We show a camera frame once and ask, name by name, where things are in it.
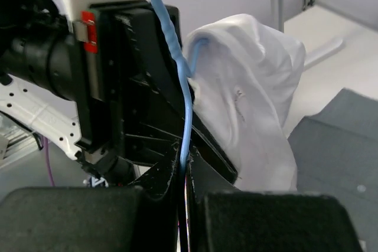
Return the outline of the light blue hanger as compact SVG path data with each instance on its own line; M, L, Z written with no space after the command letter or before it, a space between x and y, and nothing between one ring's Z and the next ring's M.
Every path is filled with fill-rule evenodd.
M192 64L188 65L183 52L180 47L177 33L175 32L174 24L171 21L169 13L162 0L150 0L152 7L160 21L161 29L165 37L171 58L175 61L177 66L178 79L181 86L181 91L184 98L184 131L183 141L180 152L180 173L185 174L187 167L187 159L190 147L191 129L193 122L193 104L191 101L191 93L188 85L188 78L192 77L195 70L195 65L198 57L198 49L204 41L201 40L195 47Z

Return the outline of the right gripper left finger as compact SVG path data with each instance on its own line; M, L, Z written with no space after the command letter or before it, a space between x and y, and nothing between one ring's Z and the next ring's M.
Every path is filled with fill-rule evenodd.
M175 251L180 144L127 186L27 187L1 201L2 251Z

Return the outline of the white shirt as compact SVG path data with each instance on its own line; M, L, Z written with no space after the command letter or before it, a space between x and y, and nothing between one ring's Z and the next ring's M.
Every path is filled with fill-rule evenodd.
M242 191L294 191L297 165L284 124L304 69L295 37L238 14L188 34L193 109L237 172Z

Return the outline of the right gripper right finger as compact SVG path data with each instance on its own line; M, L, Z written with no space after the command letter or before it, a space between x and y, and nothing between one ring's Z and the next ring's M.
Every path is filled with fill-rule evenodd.
M240 191L201 157L187 172L191 251L362 251L333 197Z

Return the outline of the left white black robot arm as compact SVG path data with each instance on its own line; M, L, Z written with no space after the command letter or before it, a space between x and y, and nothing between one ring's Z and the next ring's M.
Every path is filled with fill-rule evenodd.
M147 0L1 0L1 112L112 185L182 140L184 98Z

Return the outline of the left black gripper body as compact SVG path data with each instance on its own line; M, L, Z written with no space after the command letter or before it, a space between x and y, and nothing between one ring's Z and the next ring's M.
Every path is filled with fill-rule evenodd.
M73 24L84 169L153 165L176 151L184 100L175 63L146 0L93 4Z

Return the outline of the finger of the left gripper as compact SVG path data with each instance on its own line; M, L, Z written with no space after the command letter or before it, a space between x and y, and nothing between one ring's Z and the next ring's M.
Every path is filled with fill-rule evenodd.
M193 116L192 140L202 158L224 179L234 184L237 170L198 116Z

